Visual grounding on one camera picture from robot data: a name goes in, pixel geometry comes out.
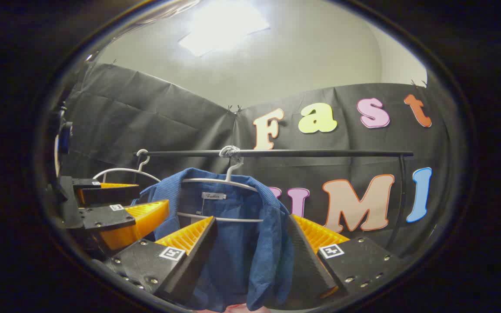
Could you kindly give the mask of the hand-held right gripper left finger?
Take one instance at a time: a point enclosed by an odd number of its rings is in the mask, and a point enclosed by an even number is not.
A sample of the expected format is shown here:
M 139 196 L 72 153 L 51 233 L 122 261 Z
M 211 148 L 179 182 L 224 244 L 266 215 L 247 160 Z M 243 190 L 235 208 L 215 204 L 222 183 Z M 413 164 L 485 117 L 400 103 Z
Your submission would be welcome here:
M 217 237 L 217 219 L 209 216 L 157 240 L 138 240 L 103 263 L 137 289 L 185 305 Z

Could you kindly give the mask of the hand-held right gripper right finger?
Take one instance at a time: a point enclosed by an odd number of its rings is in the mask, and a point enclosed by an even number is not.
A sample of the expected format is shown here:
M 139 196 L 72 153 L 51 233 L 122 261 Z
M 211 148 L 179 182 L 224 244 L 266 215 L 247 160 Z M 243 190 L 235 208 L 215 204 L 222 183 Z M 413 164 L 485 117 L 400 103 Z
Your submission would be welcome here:
M 288 231 L 294 246 L 294 270 L 284 303 L 274 310 L 316 309 L 365 296 L 381 287 L 402 259 L 360 236 L 346 238 L 303 217 L 292 215 Z

